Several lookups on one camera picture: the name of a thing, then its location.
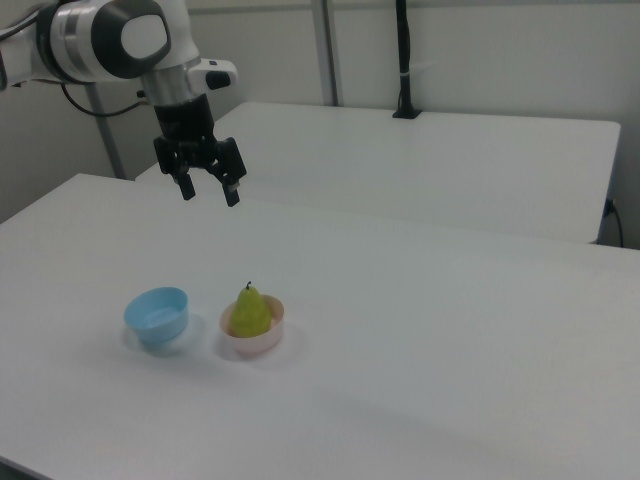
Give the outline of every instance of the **table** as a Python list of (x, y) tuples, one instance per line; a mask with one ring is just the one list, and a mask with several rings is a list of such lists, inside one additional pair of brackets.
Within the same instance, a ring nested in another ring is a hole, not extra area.
[[(54, 480), (637, 479), (640, 256), (78, 176), (0, 226), (0, 457)], [(254, 285), (275, 350), (217, 331)], [(190, 296), (174, 344), (124, 327)]]
[[(611, 122), (245, 103), (216, 126), (247, 164), (244, 198), (535, 236), (598, 237)], [(197, 192), (221, 196), (194, 172)], [(157, 165), (138, 181), (173, 186)]]

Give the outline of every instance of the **pear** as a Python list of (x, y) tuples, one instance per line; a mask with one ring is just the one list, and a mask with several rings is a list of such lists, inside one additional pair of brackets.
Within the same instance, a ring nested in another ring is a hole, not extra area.
[(267, 333), (271, 327), (271, 311), (251, 282), (238, 295), (230, 326), (239, 338), (257, 337)]

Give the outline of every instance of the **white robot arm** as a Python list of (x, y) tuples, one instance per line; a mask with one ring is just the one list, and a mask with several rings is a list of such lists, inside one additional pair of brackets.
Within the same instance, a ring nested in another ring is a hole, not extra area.
[(201, 59), (184, 0), (59, 0), (0, 31), (0, 91), (29, 80), (89, 84), (140, 78), (163, 135), (160, 167), (185, 200), (189, 168), (223, 185), (230, 206), (246, 169), (235, 141), (217, 141), (206, 93), (238, 80), (228, 61)]

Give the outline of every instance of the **black cable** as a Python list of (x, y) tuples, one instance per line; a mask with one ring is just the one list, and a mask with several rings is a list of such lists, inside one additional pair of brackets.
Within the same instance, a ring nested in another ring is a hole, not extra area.
[(9, 30), (8, 32), (5, 32), (2, 35), (0, 35), (0, 42), (3, 41), (3, 40), (6, 40), (7, 38), (13, 37), (14, 35), (20, 33), (22, 30), (24, 30), (25, 28), (30, 27), (31, 25), (33, 25), (37, 21), (38, 21), (38, 16), (34, 15), (31, 18), (29, 18), (27, 21), (25, 21), (25, 23), (18, 23), (14, 27), (10, 27), (11, 30)]
[(620, 236), (620, 248), (624, 248), (624, 237), (622, 236), (622, 222), (620, 221), (620, 215), (618, 214), (618, 209), (615, 205), (611, 205), (611, 213), (616, 216), (616, 221), (618, 222), (618, 235)]
[(134, 108), (138, 108), (140, 105), (142, 105), (142, 102), (137, 102), (137, 103), (134, 103), (133, 105), (129, 105), (127, 108), (123, 108), (122, 110), (118, 110), (117, 112), (112, 112), (112, 113), (92, 112), (91, 110), (87, 110), (86, 108), (84, 108), (82, 105), (80, 105), (78, 102), (76, 102), (71, 97), (71, 95), (69, 94), (69, 90), (67, 90), (67, 86), (64, 83), (62, 85), (60, 85), (60, 87), (62, 88), (62, 92), (64, 93), (64, 96), (67, 97), (67, 100), (69, 100), (69, 102), (71, 102), (71, 105), (76, 107), (82, 113), (85, 113), (87, 115), (91, 115), (92, 117), (98, 117), (98, 118), (117, 117), (118, 115), (122, 115), (122, 114), (125, 114), (127, 112), (130, 112)]
[[(396, 13), (398, 12), (398, 8), (401, 8), (401, 7), (396, 2)], [(406, 12), (407, 12), (406, 4), (404, 5), (404, 8), (402, 8), (402, 11), (403, 11), (403, 13), (405, 15), (404, 22), (407, 25), (407, 60), (408, 60), (407, 75), (409, 75), (410, 72), (411, 72), (411, 33), (410, 33), (411, 31), (409, 29), (409, 21), (406, 18)], [(402, 75), (403, 75), (402, 65), (400, 65), (400, 76), (402, 77)], [(398, 94), (398, 111), (400, 111), (401, 107), (402, 107), (402, 87), (400, 87), (400, 93)]]

